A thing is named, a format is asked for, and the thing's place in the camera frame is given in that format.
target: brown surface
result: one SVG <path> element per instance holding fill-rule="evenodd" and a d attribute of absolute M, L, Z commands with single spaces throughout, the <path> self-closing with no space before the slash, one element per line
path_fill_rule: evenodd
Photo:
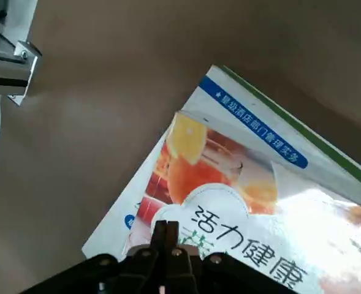
<path fill-rule="evenodd" d="M 305 94 L 361 125 L 361 80 L 348 84 L 361 68 L 340 62 L 361 58 L 341 49 L 342 40 L 361 47 L 361 27 L 342 23 L 353 7 L 329 1 L 340 9 L 322 13 L 303 2 L 39 1 L 31 40 L 42 66 L 20 108 L 2 105 L 0 293 L 82 260 L 82 244 L 211 63 L 232 67 L 361 162 L 361 130 Z M 332 30 L 340 42 L 326 42 Z"/>

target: orange juice image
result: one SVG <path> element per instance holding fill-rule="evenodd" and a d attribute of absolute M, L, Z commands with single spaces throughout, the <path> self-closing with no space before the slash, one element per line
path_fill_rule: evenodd
<path fill-rule="evenodd" d="M 177 159 L 172 159 L 169 165 L 169 195 L 174 203 L 182 204 L 192 190 L 204 184 L 222 183 L 230 186 L 229 177 L 230 175 L 219 170 L 217 162 L 212 162 L 204 156 L 194 165 L 180 156 Z"/>
<path fill-rule="evenodd" d="M 251 214 L 275 212 L 278 193 L 270 162 L 178 113 L 145 193 L 166 204 L 182 204 L 194 189 L 209 183 L 233 187 Z"/>

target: metal bracket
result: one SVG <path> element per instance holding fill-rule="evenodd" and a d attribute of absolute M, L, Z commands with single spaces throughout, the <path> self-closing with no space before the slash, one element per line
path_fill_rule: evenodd
<path fill-rule="evenodd" d="M 14 56 L 20 56 L 25 60 L 26 66 L 30 68 L 30 74 L 28 79 L 28 85 L 26 86 L 25 93 L 22 95 L 9 95 L 8 97 L 13 100 L 17 105 L 21 105 L 22 100 L 26 97 L 29 86 L 31 84 L 34 72 L 37 69 L 37 65 L 42 57 L 40 51 L 31 43 L 25 41 L 18 41 L 14 50 Z"/>

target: blue banner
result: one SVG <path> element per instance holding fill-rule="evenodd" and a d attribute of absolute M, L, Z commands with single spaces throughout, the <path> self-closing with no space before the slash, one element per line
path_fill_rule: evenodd
<path fill-rule="evenodd" d="M 234 117 L 241 121 L 254 134 L 272 147 L 280 156 L 290 163 L 306 168 L 307 158 L 300 154 L 287 141 L 274 130 L 269 128 L 263 121 L 245 108 L 238 100 L 226 93 L 220 86 L 208 77 L 204 77 L 199 87 L 209 94 L 215 101 L 220 103 Z"/>

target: screw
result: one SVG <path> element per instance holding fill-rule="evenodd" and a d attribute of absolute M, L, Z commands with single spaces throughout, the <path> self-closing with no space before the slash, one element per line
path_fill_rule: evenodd
<path fill-rule="evenodd" d="M 147 256 L 150 256 L 150 251 L 148 251 L 148 250 L 145 250 L 145 251 L 142 251 L 142 256 L 143 257 L 147 257 Z"/>
<path fill-rule="evenodd" d="M 215 263 L 215 264 L 219 264 L 222 260 L 221 257 L 218 255 L 213 255 L 210 257 L 210 261 Z"/>
<path fill-rule="evenodd" d="M 27 60 L 27 58 L 28 58 L 28 52 L 22 51 L 22 52 L 21 52 L 21 57 L 22 57 L 22 59 Z"/>
<path fill-rule="evenodd" d="M 103 259 L 100 261 L 100 265 L 101 266 L 107 266 L 111 263 L 111 261 L 109 259 Z"/>
<path fill-rule="evenodd" d="M 174 250 L 172 250 L 173 256 L 179 256 L 180 254 L 181 254 L 181 250 L 179 248 L 174 248 Z"/>

